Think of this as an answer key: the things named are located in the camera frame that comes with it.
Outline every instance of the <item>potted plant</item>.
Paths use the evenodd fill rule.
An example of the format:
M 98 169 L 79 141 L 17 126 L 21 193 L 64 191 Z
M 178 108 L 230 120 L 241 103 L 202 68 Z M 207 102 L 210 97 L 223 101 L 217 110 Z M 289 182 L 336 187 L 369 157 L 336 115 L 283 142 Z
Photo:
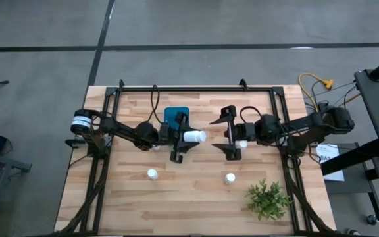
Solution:
M 269 218 L 280 220 L 292 202 L 288 195 L 282 192 L 279 182 L 273 182 L 270 189 L 267 190 L 266 180 L 263 179 L 259 182 L 259 186 L 250 185 L 248 192 L 246 197 L 251 200 L 248 209 L 258 216 L 259 221 L 263 217 L 266 220 Z

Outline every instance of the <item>concrete floor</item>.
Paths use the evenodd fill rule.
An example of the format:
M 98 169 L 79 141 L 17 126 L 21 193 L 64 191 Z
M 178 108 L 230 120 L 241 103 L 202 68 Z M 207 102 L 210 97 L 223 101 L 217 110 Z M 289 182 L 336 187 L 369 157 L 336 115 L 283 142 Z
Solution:
M 97 45 L 107 0 L 0 1 L 0 47 Z M 379 0 L 116 0 L 105 45 L 192 43 L 378 43 Z M 0 135 L 8 156 L 33 163 L 14 178 L 0 205 L 0 236 L 50 233 L 71 150 L 70 121 L 82 106 L 94 52 L 0 53 Z M 379 48 L 104 52 L 96 85 L 296 84 L 301 72 L 334 79 L 379 65 Z M 310 88 L 314 80 L 305 78 Z M 319 100 L 336 102 L 349 87 Z M 357 125 L 328 142 L 376 138 L 363 105 L 348 106 Z M 379 236 L 367 195 L 331 195 L 338 230 Z

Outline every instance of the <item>black metal frame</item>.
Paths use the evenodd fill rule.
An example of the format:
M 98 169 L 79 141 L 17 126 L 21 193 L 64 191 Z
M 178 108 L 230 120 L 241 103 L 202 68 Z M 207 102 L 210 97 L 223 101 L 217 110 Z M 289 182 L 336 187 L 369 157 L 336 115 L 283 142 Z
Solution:
M 180 87 L 180 86 L 159 86 L 158 87 L 160 92 L 266 92 L 270 96 L 271 101 L 271 107 L 272 112 L 275 117 L 279 117 L 278 114 L 278 108 L 277 108 L 277 102 L 276 102 L 276 96 L 279 97 L 280 103 L 282 106 L 282 116 L 285 121 L 289 121 L 289 113 L 288 108 L 286 105 L 286 98 L 284 95 L 284 89 L 281 86 L 273 86 L 273 87 L 257 87 L 257 86 L 248 86 L 246 81 L 242 79 L 240 81 L 239 86 L 191 86 L 191 87 Z M 107 111 L 110 98 L 112 95 L 114 95 L 114 104 L 113 104 L 113 110 L 112 114 L 113 116 L 116 116 L 118 112 L 118 106 L 119 106 L 119 99 L 120 94 L 122 92 L 151 92 L 152 91 L 151 86 L 147 87 L 130 87 L 130 86 L 124 86 L 123 81 L 120 81 L 119 87 L 108 87 L 105 91 L 105 99 L 103 102 L 103 108 L 102 111 Z M 98 168 L 98 163 L 101 157 L 94 157 L 90 174 L 89 174 L 89 182 L 88 182 L 88 188 L 86 192 L 86 200 L 83 204 L 83 206 L 79 210 L 79 217 L 78 214 L 72 219 L 74 221 L 74 228 L 69 228 L 67 231 L 61 231 L 61 232 L 54 232 L 52 235 L 54 236 L 95 236 L 97 235 L 99 231 L 99 224 L 100 224 L 100 218 L 101 218 L 101 209 L 103 206 L 103 195 L 105 193 L 105 183 L 107 179 L 107 170 L 109 167 L 109 159 L 110 159 L 110 153 L 111 153 L 111 145 L 108 147 L 108 155 L 106 157 L 103 157 L 103 166 L 102 166 L 102 172 L 101 176 L 99 177 L 99 180 L 97 184 L 96 182 L 96 173 Z M 282 160 L 282 168 L 284 173 L 284 180 L 285 183 L 288 183 L 288 180 L 291 179 L 289 177 L 289 167 L 287 164 L 287 157 L 285 155 L 281 155 Z M 295 180 L 297 187 L 299 188 L 299 191 L 302 193 L 302 195 L 305 197 L 305 189 L 303 187 L 303 181 L 302 181 L 302 175 L 301 170 L 299 168 L 299 165 L 297 164 L 297 161 L 295 159 L 294 161 L 296 164 L 294 164 L 294 173 L 295 173 Z M 290 190 L 288 185 L 286 185 L 286 191 L 289 195 L 289 197 L 292 200 L 295 200 L 293 198 L 293 192 Z M 89 207 L 93 203 L 95 197 L 97 196 L 97 203 L 95 207 L 95 218 L 93 221 L 93 226 L 91 230 L 88 230 L 88 215 L 89 215 Z M 305 231 L 313 233 L 312 225 L 311 225 L 311 218 L 307 214 L 306 210 L 302 208 L 303 212 L 303 218 L 305 221 Z M 292 225 L 293 225 L 293 232 L 294 234 L 297 234 L 299 232 L 302 232 L 299 228 L 299 219 L 296 212 L 296 206 L 295 202 L 293 201 L 291 203 L 290 207 L 290 215 L 292 219 Z M 78 226 L 78 223 L 80 224 L 79 232 L 74 232 L 76 229 L 75 227 Z

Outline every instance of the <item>wooden table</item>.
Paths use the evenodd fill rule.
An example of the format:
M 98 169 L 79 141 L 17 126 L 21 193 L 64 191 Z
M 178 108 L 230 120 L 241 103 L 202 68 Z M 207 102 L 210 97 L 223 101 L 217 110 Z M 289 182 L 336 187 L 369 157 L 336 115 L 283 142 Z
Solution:
M 89 87 L 84 107 L 101 110 L 105 88 Z M 290 119 L 305 116 L 300 87 L 284 86 L 284 91 Z M 249 200 L 244 195 L 250 184 L 266 178 L 268 183 L 279 181 L 284 186 L 277 149 L 250 143 L 242 151 L 241 161 L 227 161 L 221 150 L 211 146 L 227 141 L 223 137 L 225 124 L 209 125 L 227 105 L 235 105 L 238 111 L 243 106 L 252 105 L 261 113 L 272 114 L 267 93 L 162 92 L 157 109 L 159 118 L 163 118 L 165 107 L 189 107 L 189 123 L 206 131 L 205 143 L 184 155 L 182 164 L 176 164 L 169 161 L 169 147 L 144 152 L 126 140 L 113 140 L 99 234 L 293 234 L 289 211 L 280 221 L 258 221 L 246 208 Z M 150 93 L 121 93 L 118 121 L 134 127 L 145 121 L 150 112 Z M 253 110 L 244 111 L 244 118 L 252 122 L 259 119 Z M 151 122 L 159 127 L 154 117 Z M 242 122 L 239 116 L 235 122 Z M 71 162 L 85 154 L 86 148 L 74 150 Z M 70 168 L 55 230 L 66 226 L 83 204 L 90 167 L 89 158 Z M 150 168 L 158 170 L 158 180 L 148 179 L 147 170 Z M 223 182 L 229 172 L 236 175 L 232 185 Z M 335 229 L 320 167 L 304 156 L 301 172 L 308 201 L 324 222 Z M 296 207 L 301 229 L 305 229 L 300 205 L 297 203 Z

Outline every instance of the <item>white sticker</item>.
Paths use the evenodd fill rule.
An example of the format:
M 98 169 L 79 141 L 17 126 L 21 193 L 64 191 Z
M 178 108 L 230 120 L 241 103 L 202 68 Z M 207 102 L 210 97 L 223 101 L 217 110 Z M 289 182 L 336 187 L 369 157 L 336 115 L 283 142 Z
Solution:
M 86 127 L 90 128 L 90 126 L 91 126 L 91 119 L 87 118 L 85 116 L 75 116 L 72 119 L 71 125 L 82 125 L 82 126 L 86 126 Z

